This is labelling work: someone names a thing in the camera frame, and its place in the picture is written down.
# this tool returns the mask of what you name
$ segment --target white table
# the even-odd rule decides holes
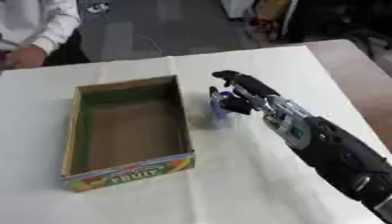
[[[258,79],[389,157],[306,47],[224,52],[6,72],[0,77],[2,223],[381,223],[329,186],[262,122],[206,125],[211,72]],[[180,75],[196,168],[83,193],[63,190],[60,163],[74,86]]]

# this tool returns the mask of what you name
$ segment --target robotic hand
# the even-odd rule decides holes
[[[234,95],[221,97],[222,109],[263,120],[319,176],[385,223],[392,224],[392,167],[361,140],[323,117],[313,116],[295,102],[252,76],[234,71],[213,73],[233,86]],[[211,96],[219,94],[211,87]]]

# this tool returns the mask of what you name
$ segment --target wooden table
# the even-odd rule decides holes
[[[392,78],[350,41],[304,44],[392,151]]]

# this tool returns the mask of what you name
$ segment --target cable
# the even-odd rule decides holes
[[[145,40],[150,41],[155,46],[155,48],[159,51],[158,57],[162,57],[164,55],[164,51],[162,50],[162,48],[160,48],[159,45],[157,44],[157,42],[155,42],[152,38],[147,38],[145,36],[136,35],[136,34],[133,36],[135,38],[140,38],[140,39],[145,39]]]

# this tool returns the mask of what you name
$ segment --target open cardboard tray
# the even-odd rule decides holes
[[[77,87],[61,177],[86,191],[194,167],[176,76]]]

